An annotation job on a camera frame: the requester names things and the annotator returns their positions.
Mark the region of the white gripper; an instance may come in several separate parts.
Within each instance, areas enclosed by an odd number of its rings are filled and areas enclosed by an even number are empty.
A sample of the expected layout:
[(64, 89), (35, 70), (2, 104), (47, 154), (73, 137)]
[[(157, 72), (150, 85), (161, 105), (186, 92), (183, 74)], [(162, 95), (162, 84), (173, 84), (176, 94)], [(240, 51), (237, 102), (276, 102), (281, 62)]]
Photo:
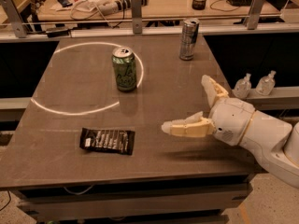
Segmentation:
[(237, 98), (228, 98), (229, 92), (210, 76), (203, 75), (201, 84), (209, 107), (212, 107), (209, 119), (200, 111), (186, 119), (166, 121), (161, 127), (162, 131), (173, 136), (193, 138), (213, 134), (216, 139), (236, 146), (255, 112), (254, 106)]

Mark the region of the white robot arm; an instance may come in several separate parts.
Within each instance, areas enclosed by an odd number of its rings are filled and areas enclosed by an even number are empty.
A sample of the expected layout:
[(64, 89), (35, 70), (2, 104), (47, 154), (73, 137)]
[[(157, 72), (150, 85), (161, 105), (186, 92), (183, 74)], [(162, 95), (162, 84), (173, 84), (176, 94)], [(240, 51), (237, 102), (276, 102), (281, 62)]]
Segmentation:
[(299, 125), (271, 117), (238, 98), (213, 78), (202, 76), (210, 113), (167, 121), (162, 131), (179, 137), (213, 135), (229, 146), (248, 150), (268, 173), (299, 188)]

